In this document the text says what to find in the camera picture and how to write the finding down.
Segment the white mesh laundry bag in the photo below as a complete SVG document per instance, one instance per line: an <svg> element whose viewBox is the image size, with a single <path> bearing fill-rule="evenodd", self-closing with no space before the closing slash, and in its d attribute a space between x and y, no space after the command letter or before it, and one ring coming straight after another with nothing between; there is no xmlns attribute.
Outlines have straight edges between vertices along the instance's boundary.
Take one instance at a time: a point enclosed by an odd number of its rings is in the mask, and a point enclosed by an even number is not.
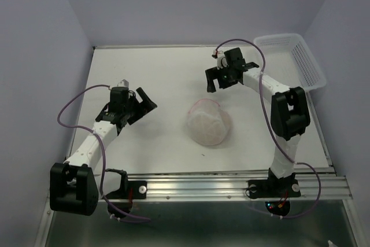
<svg viewBox="0 0 370 247"><path fill-rule="evenodd" d="M231 126L229 114L212 99L198 100L187 113L187 133L202 146L221 144L228 136Z"/></svg>

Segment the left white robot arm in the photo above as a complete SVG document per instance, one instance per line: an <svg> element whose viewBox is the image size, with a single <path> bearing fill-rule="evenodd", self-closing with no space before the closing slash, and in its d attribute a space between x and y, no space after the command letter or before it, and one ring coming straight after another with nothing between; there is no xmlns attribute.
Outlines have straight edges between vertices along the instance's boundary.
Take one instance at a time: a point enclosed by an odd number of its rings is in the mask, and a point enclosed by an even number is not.
<svg viewBox="0 0 370 247"><path fill-rule="evenodd" d="M63 163L50 170L50 208L54 211L90 216L103 196L94 169L106 160L106 148L127 125L132 125L157 105L142 88L132 91L127 85L109 87L109 102L95 118L89 134L79 148Z"/></svg>

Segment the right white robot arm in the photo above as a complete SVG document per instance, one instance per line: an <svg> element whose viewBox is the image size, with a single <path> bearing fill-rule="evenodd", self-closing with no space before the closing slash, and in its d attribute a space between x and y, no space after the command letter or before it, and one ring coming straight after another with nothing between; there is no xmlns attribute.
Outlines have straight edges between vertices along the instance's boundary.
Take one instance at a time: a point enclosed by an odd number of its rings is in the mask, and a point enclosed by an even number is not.
<svg viewBox="0 0 370 247"><path fill-rule="evenodd" d="M217 65L205 71L207 92L214 93L217 81L220 89L238 83L259 93L262 112L275 144L267 191L279 195L287 188L285 178L294 172L295 155L301 135L310 125L306 93L302 87L289 87L264 73L264 67L246 62L240 48L225 52L214 50Z"/></svg>

